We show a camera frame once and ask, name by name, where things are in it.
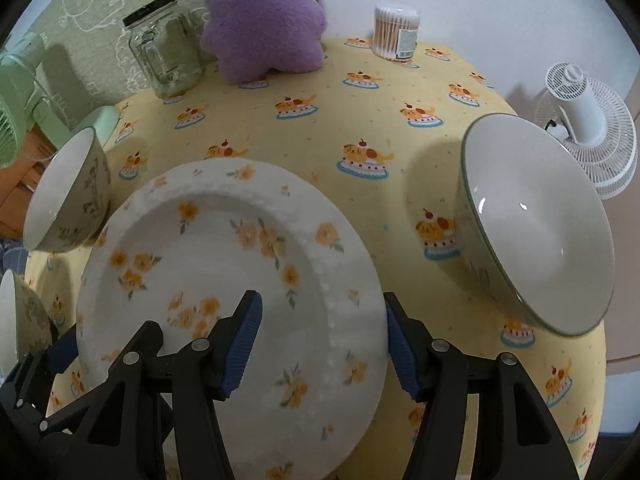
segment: silver screw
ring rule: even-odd
[[[122,362],[126,365],[133,365],[138,362],[138,359],[140,359],[138,352],[127,352],[124,354]]]
[[[518,358],[510,352],[505,352],[504,354],[500,355],[500,360],[504,364],[509,366],[513,366],[518,362]]]
[[[196,352],[202,352],[203,350],[209,348],[209,340],[203,337],[194,339],[193,341],[191,341],[191,348],[193,348]]]
[[[446,352],[449,350],[449,343],[444,341],[444,339],[434,339],[431,343],[431,348],[436,352]]]

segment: black jar lid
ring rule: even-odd
[[[125,27],[130,27],[135,22],[139,22],[144,17],[150,15],[152,12],[170,4],[176,0],[153,0],[150,4],[146,4],[144,7],[140,7],[138,10],[132,12],[129,16],[122,20]]]

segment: product label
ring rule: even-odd
[[[396,49],[396,59],[409,59],[413,57],[414,50],[418,44],[418,30],[398,31],[398,48]]]

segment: purple fluffy cushion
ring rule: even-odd
[[[322,66],[326,22],[315,0],[204,1],[210,19],[200,45],[218,56],[229,81],[252,81],[271,68],[311,72]]]

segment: white floral plate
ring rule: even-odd
[[[216,404],[236,478],[323,478],[376,411],[385,305],[347,219],[282,168],[242,158],[185,164],[116,211],[82,276],[85,385],[105,380],[147,319],[164,331],[161,353],[175,352],[229,316],[247,289],[262,295],[262,324],[239,389]]]

